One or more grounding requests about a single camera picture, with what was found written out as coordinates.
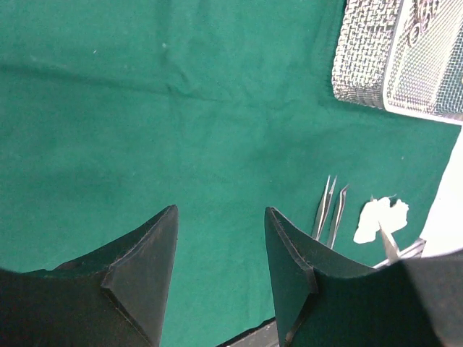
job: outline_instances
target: forceps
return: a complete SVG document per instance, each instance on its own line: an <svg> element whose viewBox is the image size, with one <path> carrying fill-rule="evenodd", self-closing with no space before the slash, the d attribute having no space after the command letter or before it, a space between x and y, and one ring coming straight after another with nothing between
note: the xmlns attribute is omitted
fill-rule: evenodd
<svg viewBox="0 0 463 347"><path fill-rule="evenodd" d="M387 247L389 249L390 248L394 249L394 244L390 243L388 239L389 239L389 237L386 237L386 242L388 244ZM384 241L384 238L383 238L383 245L384 245L384 249L386 250L386 243ZM407 247L403 251L400 251L399 248L397 247L397 254L399 256L399 259L421 258L421 254L422 254L425 246L426 246L426 240L418 238L417 241L415 241L411 246ZM391 263L392 262L391 262L391 260L389 259L389 257L387 256L387 253L386 253L386 259L384 261L378 263L377 265L373 266L373 267L375 269L379 269L379 268L381 268L383 266L390 265Z"/></svg>
<svg viewBox="0 0 463 347"><path fill-rule="evenodd" d="M381 227L381 223L379 225L379 231L383 238L384 250L386 251L389 264L393 264L400 259L399 246L397 246L396 240L394 240L392 234Z"/></svg>
<svg viewBox="0 0 463 347"><path fill-rule="evenodd" d="M331 199L333 198L334 187L336 186L337 176L334 178L331 188L329 188L330 180L331 180L331 176L328 176L328 181L326 182L325 190L323 191L323 195L321 197L321 201L318 206L315 223L312 229L312 237L317 241L320 240L323 226L325 225L326 217L328 216ZM339 198L336 202L336 207L334 208L333 219L331 220L331 225L330 225L330 234L328 235L328 242L326 244L326 246L331 249L333 249L334 241L338 233L339 224L341 223L341 216L342 216L342 213L344 212L344 206L346 205L346 193L347 193L348 188L349 188L349 185L341 189L339 193Z"/></svg>

